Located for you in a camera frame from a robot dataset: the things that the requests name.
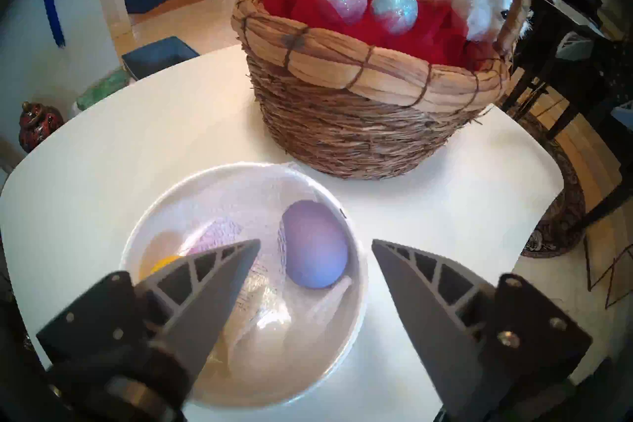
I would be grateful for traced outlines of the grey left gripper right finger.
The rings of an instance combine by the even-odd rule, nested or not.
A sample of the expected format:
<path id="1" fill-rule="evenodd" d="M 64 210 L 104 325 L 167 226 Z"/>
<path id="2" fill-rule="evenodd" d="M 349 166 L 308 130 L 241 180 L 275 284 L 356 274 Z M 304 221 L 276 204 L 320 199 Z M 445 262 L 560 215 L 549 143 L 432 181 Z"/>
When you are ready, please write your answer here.
<path id="1" fill-rule="evenodd" d="M 567 379 L 592 345 L 519 275 L 492 285 L 405 245 L 374 239 L 372 252 L 447 415 L 505 415 Z"/>

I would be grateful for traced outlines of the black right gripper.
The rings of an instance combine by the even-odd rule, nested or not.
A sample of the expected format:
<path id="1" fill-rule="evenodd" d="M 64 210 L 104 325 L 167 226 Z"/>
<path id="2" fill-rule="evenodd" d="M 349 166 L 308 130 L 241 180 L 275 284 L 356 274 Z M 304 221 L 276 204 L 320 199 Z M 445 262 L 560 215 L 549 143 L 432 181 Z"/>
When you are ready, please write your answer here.
<path id="1" fill-rule="evenodd" d="M 591 101 L 597 105 L 620 105 L 611 110 L 611 115 L 632 130 L 632 104 L 626 104 L 632 102 L 632 40 L 593 40 L 570 31 L 556 48 L 556 59 L 583 61 L 589 58 L 598 73 Z"/>

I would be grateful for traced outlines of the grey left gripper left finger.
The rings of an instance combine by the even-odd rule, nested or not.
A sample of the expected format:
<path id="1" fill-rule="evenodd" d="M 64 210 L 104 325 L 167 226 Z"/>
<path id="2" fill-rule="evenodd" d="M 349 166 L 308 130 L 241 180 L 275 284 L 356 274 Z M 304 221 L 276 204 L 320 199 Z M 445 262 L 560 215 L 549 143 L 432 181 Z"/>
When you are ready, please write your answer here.
<path id="1" fill-rule="evenodd" d="M 133 283 L 114 271 L 36 335 L 51 374 L 190 387 L 234 309 L 258 239 L 190 254 Z"/>

